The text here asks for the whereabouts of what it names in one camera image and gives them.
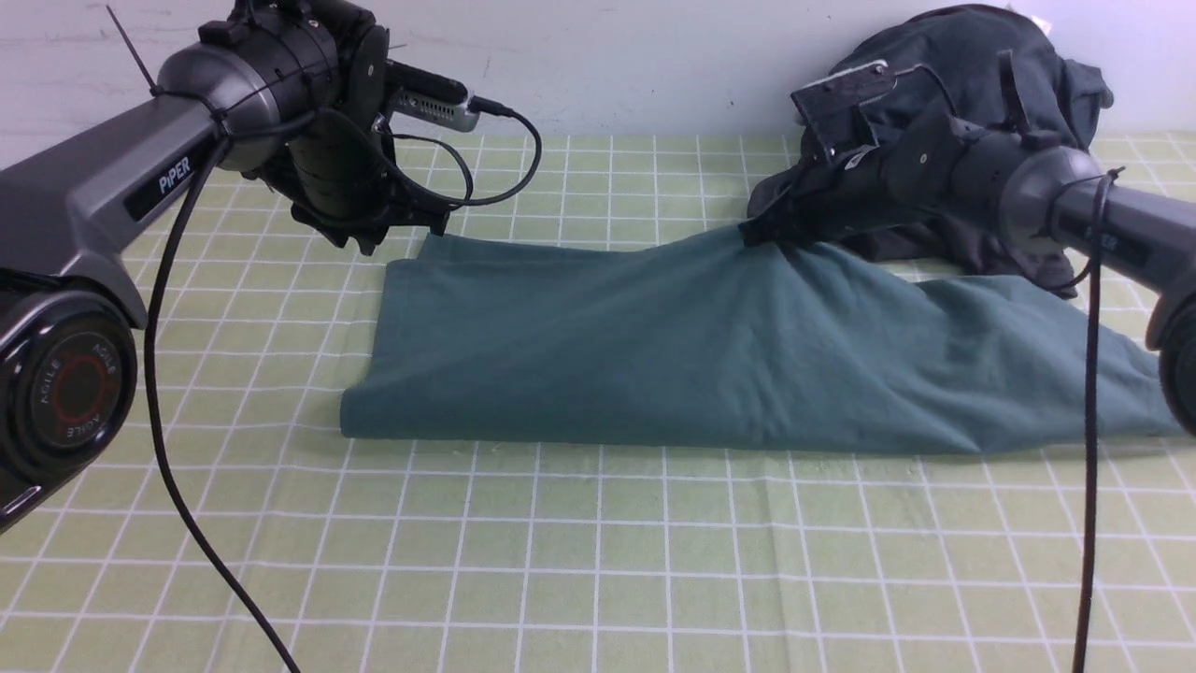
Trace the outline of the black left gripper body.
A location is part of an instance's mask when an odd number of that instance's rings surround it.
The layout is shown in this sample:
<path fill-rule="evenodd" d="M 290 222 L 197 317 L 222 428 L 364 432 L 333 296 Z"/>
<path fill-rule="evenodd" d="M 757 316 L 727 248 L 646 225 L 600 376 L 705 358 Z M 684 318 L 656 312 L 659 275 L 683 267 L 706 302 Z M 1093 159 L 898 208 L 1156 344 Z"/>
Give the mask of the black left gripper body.
<path fill-rule="evenodd" d="M 419 192 L 389 169 L 396 163 L 390 120 L 382 115 L 389 31 L 376 19 L 310 19 L 329 65 L 318 65 L 307 99 L 313 120 L 252 176 L 291 201 L 291 216 L 334 246 L 356 241 L 371 253 L 392 227 L 443 235 L 448 198 Z"/>

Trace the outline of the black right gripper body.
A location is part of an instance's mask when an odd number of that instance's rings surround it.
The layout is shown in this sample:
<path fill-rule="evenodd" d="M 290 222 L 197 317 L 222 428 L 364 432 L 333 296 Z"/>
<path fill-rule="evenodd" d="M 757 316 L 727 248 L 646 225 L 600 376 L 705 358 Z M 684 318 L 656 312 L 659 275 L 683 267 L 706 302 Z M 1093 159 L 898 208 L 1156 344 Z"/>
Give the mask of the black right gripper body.
<path fill-rule="evenodd" d="M 893 142 L 799 170 L 771 203 L 740 224 L 748 247 L 810 246 L 948 214 L 954 170 L 982 128 L 923 112 Z"/>

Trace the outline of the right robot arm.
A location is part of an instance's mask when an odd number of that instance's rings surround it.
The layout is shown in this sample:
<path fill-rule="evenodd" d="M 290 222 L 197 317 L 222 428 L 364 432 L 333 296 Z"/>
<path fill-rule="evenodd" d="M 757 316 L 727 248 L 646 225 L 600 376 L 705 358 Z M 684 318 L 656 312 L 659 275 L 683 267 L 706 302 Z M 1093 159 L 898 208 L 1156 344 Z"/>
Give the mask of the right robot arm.
<path fill-rule="evenodd" d="M 948 104 L 919 114 L 892 142 L 864 108 L 927 65 L 855 65 L 794 91 L 813 140 L 806 163 L 740 226 L 748 246 L 840 241 L 873 230 L 954 219 L 1029 253 L 1070 247 L 1158 295 L 1147 347 L 1174 417 L 1192 426 L 1192 203 L 1116 186 L 1082 149 L 1035 128 L 1013 57 L 997 55 L 1003 122 L 978 126 Z"/>

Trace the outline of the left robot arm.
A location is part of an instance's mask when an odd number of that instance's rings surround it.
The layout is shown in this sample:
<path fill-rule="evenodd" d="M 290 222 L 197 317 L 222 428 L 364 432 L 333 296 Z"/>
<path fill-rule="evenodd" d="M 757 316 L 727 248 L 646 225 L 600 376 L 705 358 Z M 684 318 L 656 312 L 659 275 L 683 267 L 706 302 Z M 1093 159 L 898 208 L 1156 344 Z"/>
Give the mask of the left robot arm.
<path fill-rule="evenodd" d="M 471 94 L 389 51 L 348 1 L 236 1 L 165 60 L 150 100 L 4 169 L 4 530 L 123 426 L 147 310 L 121 255 L 214 170 L 261 181 L 337 247 L 444 230 L 448 200 L 384 167 L 385 124 L 470 129 Z"/>

